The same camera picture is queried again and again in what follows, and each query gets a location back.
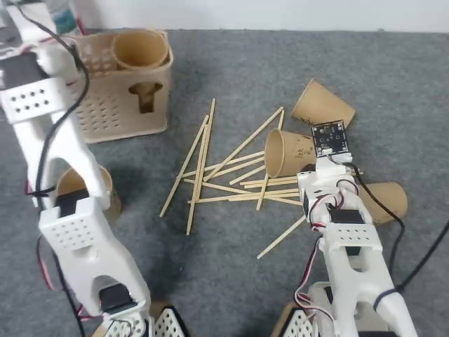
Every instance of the brown paper cup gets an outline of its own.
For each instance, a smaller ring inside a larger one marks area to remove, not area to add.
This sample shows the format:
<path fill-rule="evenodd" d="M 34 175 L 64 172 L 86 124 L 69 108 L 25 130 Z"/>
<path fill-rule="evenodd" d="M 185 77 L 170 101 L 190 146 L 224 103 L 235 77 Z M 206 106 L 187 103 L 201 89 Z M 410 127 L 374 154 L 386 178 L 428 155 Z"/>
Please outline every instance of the brown paper cup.
<path fill-rule="evenodd" d="M 269 133 L 265 143 L 265 167 L 270 178 L 292 176 L 315 162 L 311 137 L 277 128 Z"/>
<path fill-rule="evenodd" d="M 168 42 L 154 30 L 131 30 L 112 41 L 112 55 L 120 69 L 150 70 L 168 57 Z"/>
<path fill-rule="evenodd" d="M 407 195 L 404 189 L 398 183 L 375 183 L 366 184 L 372 194 L 382 202 L 390 211 L 402 218 L 407 213 Z M 373 220 L 377 224 L 387 223 L 393 218 L 377 205 L 374 200 L 366 193 L 362 186 L 359 197 L 362 199 L 365 207 L 371 213 Z"/>
<path fill-rule="evenodd" d="M 112 177 L 103 166 L 100 167 L 101 175 L 105 181 L 106 191 L 111 200 L 111 206 L 103 211 L 109 224 L 115 223 L 121 212 L 121 201 L 112 185 Z M 65 171 L 56 187 L 57 195 L 64 195 L 86 188 L 83 178 L 72 168 Z"/>
<path fill-rule="evenodd" d="M 347 127 L 356 110 L 311 79 L 292 111 L 292 116 L 309 124 L 343 120 Z"/>

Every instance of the basket hole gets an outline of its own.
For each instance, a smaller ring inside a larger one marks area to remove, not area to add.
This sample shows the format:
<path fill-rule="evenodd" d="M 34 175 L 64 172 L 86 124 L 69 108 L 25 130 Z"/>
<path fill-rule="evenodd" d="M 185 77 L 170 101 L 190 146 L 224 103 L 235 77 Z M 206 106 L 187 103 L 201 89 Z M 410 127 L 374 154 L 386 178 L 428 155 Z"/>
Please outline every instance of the basket hole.
<path fill-rule="evenodd" d="M 139 99 L 139 110 L 141 114 L 154 112 L 154 96 L 163 85 L 158 82 L 140 82 L 128 88 L 129 93 L 137 95 Z"/>

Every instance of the beige basket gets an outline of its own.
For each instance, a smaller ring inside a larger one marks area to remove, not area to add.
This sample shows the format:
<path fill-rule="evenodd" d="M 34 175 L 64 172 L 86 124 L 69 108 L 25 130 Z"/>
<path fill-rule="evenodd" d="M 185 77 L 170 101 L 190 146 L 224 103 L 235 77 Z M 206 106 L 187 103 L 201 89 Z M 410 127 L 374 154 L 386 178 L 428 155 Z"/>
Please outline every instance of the beige basket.
<path fill-rule="evenodd" d="M 168 94 L 173 53 L 152 70 L 118 70 L 112 40 L 119 33 L 76 38 L 91 87 L 76 111 L 87 143 L 159 133 L 167 129 Z M 72 88 L 77 97 L 84 82 Z"/>

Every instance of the white plastic part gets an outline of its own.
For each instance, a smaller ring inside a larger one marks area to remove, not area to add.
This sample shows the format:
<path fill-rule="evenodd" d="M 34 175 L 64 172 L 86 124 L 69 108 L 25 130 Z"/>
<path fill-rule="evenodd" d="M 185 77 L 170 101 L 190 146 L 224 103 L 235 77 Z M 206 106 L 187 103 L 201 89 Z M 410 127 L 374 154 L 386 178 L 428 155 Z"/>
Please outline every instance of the white plastic part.
<path fill-rule="evenodd" d="M 59 207 L 41 212 L 39 229 L 58 255 L 67 283 L 90 315 L 102 314 L 98 293 L 108 283 L 126 286 L 138 304 L 117 317 L 134 312 L 147 315 L 147 284 L 133 257 L 112 234 L 95 198 L 78 200 L 75 214 L 63 218 Z"/>
<path fill-rule="evenodd" d="M 373 305 L 382 292 L 394 288 L 394 285 L 385 265 L 374 225 L 355 225 L 354 228 L 357 227 L 359 232 L 354 229 L 346 236 L 342 233 L 349 230 L 348 225 L 329 224 L 328 227 L 320 242 L 320 250 L 324 253 L 333 288 L 335 335 L 357 337 L 354 320 L 357 303 Z M 352 257 L 353 260 L 358 260 L 356 263 L 348 258 L 346 246 L 361 247 L 360 254 Z M 406 303 L 399 293 L 383 298 L 377 313 L 398 336 L 417 336 Z"/>
<path fill-rule="evenodd" d="M 282 337 L 313 337 L 314 329 L 307 315 L 301 309 L 296 309 Z"/>
<path fill-rule="evenodd" d="M 63 79 L 51 78 L 2 91 L 1 104 L 10 124 L 66 110 L 73 99 Z"/>
<path fill-rule="evenodd" d="M 22 148 L 28 166 L 28 181 L 34 190 L 43 142 L 51 124 L 73 104 L 64 80 L 44 79 L 0 92 L 1 104 Z M 109 208 L 105 182 L 98 163 L 87 148 L 76 116 L 70 115 L 57 130 L 48 151 L 41 189 L 54 185 L 54 159 L 64 159 L 83 179 L 91 197 L 97 197 L 102 209 Z M 46 208 L 53 206 L 54 195 L 43 198 Z"/>
<path fill-rule="evenodd" d="M 350 163 L 352 162 L 351 152 L 345 152 L 340 154 L 334 154 L 332 159 L 337 163 Z M 345 165 L 339 165 L 327 157 L 321 157 L 316 159 L 316 175 L 318 178 L 326 178 L 329 176 L 338 176 L 340 174 L 346 174 L 347 167 Z"/>
<path fill-rule="evenodd" d="M 63 78 L 66 84 L 78 80 L 79 74 L 73 56 L 60 44 L 40 46 L 33 51 L 37 54 L 39 66 L 47 74 Z"/>
<path fill-rule="evenodd" d="M 155 337 L 185 337 L 173 309 L 165 308 L 154 325 Z"/>
<path fill-rule="evenodd" d="M 147 330 L 145 320 L 139 312 L 134 312 L 130 315 L 120 316 L 119 319 L 106 319 L 103 326 L 107 333 L 105 337 L 141 337 L 145 335 Z M 152 331 L 149 331 L 148 336 L 153 336 Z"/>
<path fill-rule="evenodd" d="M 350 154 L 344 155 L 348 159 L 351 158 Z M 323 157 L 317 160 L 316 172 L 297 175 L 301 200 L 304 201 L 305 195 L 308 199 L 306 211 L 310 212 L 320 196 L 329 194 L 325 197 L 327 200 L 319 201 L 311 214 L 314 223 L 320 222 L 325 225 L 319 229 L 323 233 L 319 248 L 324 254 L 333 290 L 331 305 L 331 312 L 335 318 L 333 326 L 329 325 L 330 320 L 327 317 L 317 314 L 319 331 L 323 337 L 357 337 L 355 316 L 360 303 L 372 307 L 382 292 L 394 288 L 371 215 L 361 199 L 354 194 L 354 190 L 351 190 L 351 184 L 337 186 L 337 182 L 341 179 L 354 182 L 350 174 L 344 174 L 345 171 L 346 166 L 334 164 Z M 338 201 L 341 194 L 344 202 L 340 208 L 357 210 L 363 224 L 332 222 L 326 203 L 335 203 L 333 199 Z M 348 246 L 361 247 L 359 255 L 349 257 L 346 250 Z M 323 294 L 311 293 L 311 298 L 314 305 L 328 307 Z M 398 336 L 417 336 L 406 303 L 399 293 L 384 297 L 377 308 L 377 313 Z"/>
<path fill-rule="evenodd" d="M 15 6 L 8 6 L 7 10 L 15 26 L 18 28 L 24 44 L 42 41 L 50 37 L 50 35 L 38 28 L 34 23 L 27 21 Z M 22 5 L 22 10 L 31 19 L 39 21 L 42 25 L 56 33 L 56 26 L 51 20 L 46 4 L 26 4 Z"/>

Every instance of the scattered chopsticks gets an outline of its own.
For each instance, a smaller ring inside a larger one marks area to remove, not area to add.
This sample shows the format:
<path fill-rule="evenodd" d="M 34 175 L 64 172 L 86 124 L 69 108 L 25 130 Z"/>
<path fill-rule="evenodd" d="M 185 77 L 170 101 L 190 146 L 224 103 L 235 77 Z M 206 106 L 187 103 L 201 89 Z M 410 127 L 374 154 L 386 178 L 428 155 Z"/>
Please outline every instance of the scattered chopsticks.
<path fill-rule="evenodd" d="M 299 192 L 297 188 L 290 188 L 290 189 L 284 189 L 284 190 L 274 190 L 274 191 L 267 191 L 267 186 L 270 186 L 271 179 L 268 179 L 268 175 L 265 172 L 265 179 L 261 180 L 262 182 L 259 184 L 258 180 L 254 180 L 253 182 L 248 182 L 247 185 L 244 185 L 244 188 L 253 188 L 253 186 L 260 185 L 261 187 L 260 192 L 250 192 L 247 190 L 240 190 L 237 188 L 222 186 L 218 184 L 208 183 L 207 180 L 211 178 L 215 178 L 218 176 L 223 176 L 224 174 L 228 174 L 231 172 L 235 172 L 241 169 L 244 169 L 245 167 L 260 163 L 264 161 L 264 152 L 256 152 L 252 154 L 248 154 L 243 157 L 234 158 L 250 141 L 252 141 L 262 130 L 268 126 L 269 123 L 271 123 L 278 115 L 281 114 L 280 120 L 279 120 L 279 128 L 282 127 L 283 118 L 284 118 L 284 111 L 283 108 L 280 107 L 277 109 L 277 111 L 270 116 L 251 136 L 246 138 L 246 140 L 241 143 L 225 160 L 220 162 L 219 164 L 206 166 L 206 160 L 208 155 L 208 148 L 210 143 L 210 137 L 212 133 L 212 122 L 213 117 L 215 114 L 215 106 L 216 101 L 215 99 L 212 100 L 212 103 L 210 105 L 210 113 L 209 115 L 204 117 L 203 123 L 196 134 L 196 137 L 194 139 L 194 142 L 192 143 L 192 146 L 190 147 L 189 152 L 187 153 L 187 157 L 184 160 L 184 163 L 182 164 L 182 167 L 180 169 L 180 172 L 176 176 L 175 182 L 172 186 L 172 189 L 167 197 L 167 200 L 165 204 L 162 207 L 161 213 L 159 216 L 163 216 L 165 212 L 167 211 L 168 206 L 170 205 L 170 202 L 173 198 L 173 195 L 176 192 L 176 189 L 182 179 L 184 178 L 184 182 L 192 184 L 193 185 L 193 191 L 192 191 L 192 199 L 189 200 L 187 203 L 189 204 L 189 217 L 187 219 L 187 230 L 186 234 L 190 235 L 190 232 L 192 230 L 193 220 L 194 220 L 194 209 L 197 204 L 203 204 L 208 202 L 214 202 L 214 201 L 248 201 L 248 200 L 257 200 L 257 210 L 260 209 L 262 205 L 262 201 L 264 199 L 272 200 L 281 202 L 284 204 L 292 204 L 296 206 L 301 206 L 302 203 L 298 200 L 290 199 L 290 198 L 298 198 Z M 190 159 L 192 158 L 193 153 L 195 152 L 195 149 L 199 145 L 199 154 L 198 154 L 198 161 L 196 163 L 196 170 L 185 172 L 187 165 L 190 162 Z M 208 176 L 203 177 L 205 172 L 211 171 Z M 257 168 L 254 168 L 250 170 L 249 172 L 246 172 L 242 174 L 241 176 L 231 180 L 229 182 L 230 185 L 236 184 L 241 182 L 244 179 L 247 179 L 251 177 L 252 175 L 265 171 L 265 166 L 259 166 Z M 212 197 L 212 198 L 201 198 L 201 188 L 202 187 L 209 187 L 215 190 L 221 190 L 224 192 L 231 193 L 227 196 L 221 196 L 221 197 Z"/>
<path fill-rule="evenodd" d="M 306 217 L 302 216 L 298 221 L 293 223 L 293 225 L 291 225 L 284 233 L 279 235 L 276 240 L 274 240 L 271 244 L 269 244 L 266 249 L 264 249 L 259 255 L 257 255 L 257 259 L 258 260 L 261 259 L 263 255 L 271 251 L 275 246 L 279 244 L 279 242 L 284 240 L 287 237 L 287 235 L 289 235 L 293 230 L 295 230 L 299 225 L 301 225 L 301 223 L 303 223 L 304 220 L 306 220 Z"/>

